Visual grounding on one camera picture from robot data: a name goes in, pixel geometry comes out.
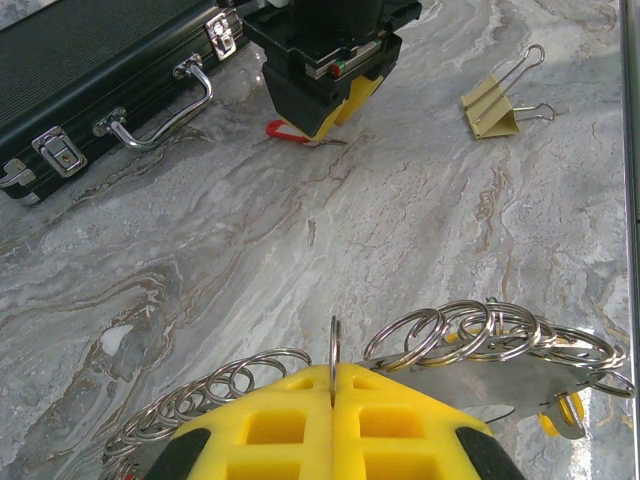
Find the binder clip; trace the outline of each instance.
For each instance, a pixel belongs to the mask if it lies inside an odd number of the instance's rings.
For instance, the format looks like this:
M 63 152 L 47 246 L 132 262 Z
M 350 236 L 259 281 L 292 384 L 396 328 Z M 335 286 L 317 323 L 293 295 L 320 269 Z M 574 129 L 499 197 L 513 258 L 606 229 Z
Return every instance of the binder clip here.
M 532 50 L 538 50 L 540 52 L 540 60 L 524 68 L 515 80 L 503 88 L 502 83 L 527 61 Z M 520 133 L 518 122 L 524 120 L 541 118 L 553 121 L 556 119 L 556 110 L 548 103 L 543 102 L 536 107 L 515 108 L 511 105 L 507 97 L 507 92 L 511 87 L 513 87 L 527 71 L 542 65 L 542 62 L 544 62 L 544 48 L 537 44 L 531 45 L 527 48 L 522 59 L 515 67 L 509 70 L 504 77 L 498 79 L 496 74 L 492 73 L 469 95 L 462 97 L 462 106 L 471 124 L 471 130 L 473 130 L 473 134 L 476 136 L 476 140 Z M 548 109 L 550 114 L 545 115 L 540 113 L 516 118 L 516 113 L 534 112 L 544 108 Z

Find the briefcase handle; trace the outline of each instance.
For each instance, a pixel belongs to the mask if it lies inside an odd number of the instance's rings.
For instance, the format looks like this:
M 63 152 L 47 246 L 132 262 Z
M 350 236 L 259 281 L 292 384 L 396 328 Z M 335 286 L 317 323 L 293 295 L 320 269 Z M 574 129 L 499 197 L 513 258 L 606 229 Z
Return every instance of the briefcase handle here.
M 148 140 L 138 140 L 124 126 L 127 112 L 118 107 L 109 115 L 98 121 L 93 126 L 93 134 L 102 137 L 107 133 L 115 135 L 125 147 L 146 152 L 160 145 L 166 138 L 182 125 L 195 117 L 213 100 L 213 87 L 209 78 L 202 71 L 202 59 L 200 55 L 192 55 L 187 60 L 173 69 L 174 78 L 180 80 L 184 77 L 195 77 L 204 87 L 205 95 L 188 107 L 183 108 L 173 117 L 167 120 Z

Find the marble countertop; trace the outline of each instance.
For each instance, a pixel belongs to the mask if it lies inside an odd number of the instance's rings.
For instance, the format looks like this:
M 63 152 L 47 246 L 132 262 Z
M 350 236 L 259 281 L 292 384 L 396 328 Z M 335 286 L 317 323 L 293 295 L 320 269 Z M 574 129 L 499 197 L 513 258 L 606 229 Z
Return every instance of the marble countertop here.
M 345 360 L 403 313 L 490 295 L 628 347 L 617 2 L 426 0 L 401 35 L 331 133 L 347 148 L 265 137 L 250 46 L 161 148 L 119 149 L 35 208 L 0 197 L 0 479 L 96 478 L 163 392 L 267 348 L 326 362 L 331 314 Z M 547 60 L 513 97 L 561 114 L 476 142 L 460 95 L 531 43 Z M 581 440 L 535 418 L 501 433 L 528 479 L 633 477 L 631 402 L 583 402 Z

